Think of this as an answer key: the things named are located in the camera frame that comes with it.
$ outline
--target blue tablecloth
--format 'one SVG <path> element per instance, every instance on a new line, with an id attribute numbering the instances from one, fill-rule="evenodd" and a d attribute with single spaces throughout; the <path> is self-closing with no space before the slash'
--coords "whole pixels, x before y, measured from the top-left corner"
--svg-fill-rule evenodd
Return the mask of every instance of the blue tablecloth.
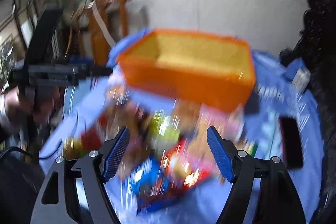
<path id="1" fill-rule="evenodd" d="M 111 50 L 109 65 L 114 66 L 117 54 L 149 30 L 128 36 L 118 42 Z M 257 83 L 245 107 L 244 134 L 249 140 L 259 143 L 256 157 L 269 159 L 273 155 L 282 157 L 281 134 L 277 119 L 279 115 L 292 116 L 297 119 L 300 130 L 304 167 L 301 170 L 290 171 L 291 178 L 298 191 L 307 222 L 312 217 L 319 201 L 322 176 L 323 140 L 320 133 L 320 121 L 316 101 L 310 91 L 298 94 L 291 86 L 293 72 L 303 66 L 298 60 L 290 69 L 279 64 L 272 56 L 253 51 L 253 61 L 257 76 Z M 50 154 L 55 150 L 60 139 L 75 132 L 79 135 L 86 126 L 90 126 L 98 118 L 104 106 L 107 78 L 101 79 L 77 106 L 79 124 L 76 115 L 72 114 L 57 128 L 40 152 L 40 156 Z M 170 112 L 174 100 L 140 90 L 131 90 L 132 100 L 141 103 L 151 110 L 164 109 Z M 56 153 L 48 160 L 41 160 L 40 165 L 45 173 L 58 156 Z M 250 203 L 244 223 L 251 223 L 256 208 L 260 180 L 255 179 Z M 82 206 L 87 207 L 83 185 L 77 181 L 78 195 Z M 210 179 L 195 189 L 189 191 L 183 199 L 174 206 L 150 214 L 137 215 L 135 197 L 127 194 L 126 189 L 118 178 L 111 179 L 105 185 L 106 191 L 121 223 L 215 223 L 219 217 L 231 184 L 225 182 L 220 185 L 217 180 Z"/>

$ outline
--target candy wrapper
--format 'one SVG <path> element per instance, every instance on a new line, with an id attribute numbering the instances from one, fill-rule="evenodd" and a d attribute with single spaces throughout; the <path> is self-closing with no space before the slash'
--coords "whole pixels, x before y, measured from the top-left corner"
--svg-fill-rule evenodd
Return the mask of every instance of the candy wrapper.
<path id="1" fill-rule="evenodd" d="M 152 156 L 138 165 L 124 184 L 129 193 L 137 196 L 138 212 L 143 213 L 170 206 L 184 194 L 182 189 L 173 187 Z"/>
<path id="2" fill-rule="evenodd" d="M 197 124 L 197 137 L 191 140 L 187 152 L 199 159 L 215 162 L 207 142 L 207 129 L 214 126 L 222 138 L 237 143 L 241 137 L 244 126 L 244 113 L 242 108 L 238 108 L 231 114 L 224 113 L 218 109 L 202 105 Z M 212 170 L 214 176 L 220 175 L 216 166 Z"/>
<path id="3" fill-rule="evenodd" d="M 178 117 L 178 128 L 181 134 L 188 137 L 195 136 L 195 129 L 199 118 L 201 105 L 184 100 L 176 100 L 172 116 Z"/>
<path id="4" fill-rule="evenodd" d="M 129 100 L 123 85 L 111 87 L 106 93 L 106 101 L 108 105 L 96 125 L 102 142 L 114 139 L 122 127 L 130 131 L 130 141 L 116 173 L 120 180 L 124 180 L 150 154 L 150 147 L 139 134 L 139 128 L 149 114 Z"/>
<path id="5" fill-rule="evenodd" d="M 193 157 L 187 152 L 187 140 L 182 139 L 165 152 L 161 168 L 175 187 L 188 190 L 210 177 L 217 166 L 208 160 Z"/>
<path id="6" fill-rule="evenodd" d="M 179 140 L 179 122 L 178 117 L 167 116 L 164 111 L 154 113 L 148 129 L 148 138 L 159 159 L 165 150 L 170 149 Z"/>

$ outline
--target person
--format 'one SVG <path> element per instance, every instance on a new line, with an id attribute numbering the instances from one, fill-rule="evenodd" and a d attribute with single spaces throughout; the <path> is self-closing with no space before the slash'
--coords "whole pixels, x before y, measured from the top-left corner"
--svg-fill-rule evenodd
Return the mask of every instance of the person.
<path id="1" fill-rule="evenodd" d="M 0 95 L 0 143 L 10 135 L 18 134 L 22 117 L 32 115 L 36 124 L 46 122 L 54 109 L 54 103 L 59 99 L 59 89 L 33 110 L 30 101 L 19 94 L 18 86 L 5 94 Z"/>
<path id="2" fill-rule="evenodd" d="M 59 99 L 59 91 L 34 110 L 18 87 L 0 95 L 0 143 L 19 134 L 21 119 L 32 115 L 36 124 L 45 122 Z M 0 160 L 0 219 L 6 223 L 29 224 L 37 194 L 44 180 L 38 165 L 6 155 Z"/>

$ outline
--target smartphone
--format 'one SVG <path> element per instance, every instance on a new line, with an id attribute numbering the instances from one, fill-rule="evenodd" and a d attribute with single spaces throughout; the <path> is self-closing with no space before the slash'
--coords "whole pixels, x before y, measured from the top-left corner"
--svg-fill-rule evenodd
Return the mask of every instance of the smartphone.
<path id="1" fill-rule="evenodd" d="M 302 168 L 302 144 L 296 119 L 280 116 L 278 121 L 282 135 L 283 162 L 285 166 L 287 169 Z"/>

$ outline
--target orange container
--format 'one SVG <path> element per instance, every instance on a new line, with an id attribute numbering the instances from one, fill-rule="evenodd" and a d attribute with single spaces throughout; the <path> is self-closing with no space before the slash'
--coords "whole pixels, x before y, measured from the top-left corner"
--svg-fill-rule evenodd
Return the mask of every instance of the orange container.
<path id="1" fill-rule="evenodd" d="M 154 29 L 118 56 L 126 82 L 232 112 L 255 84 L 248 44 L 234 37 Z"/>

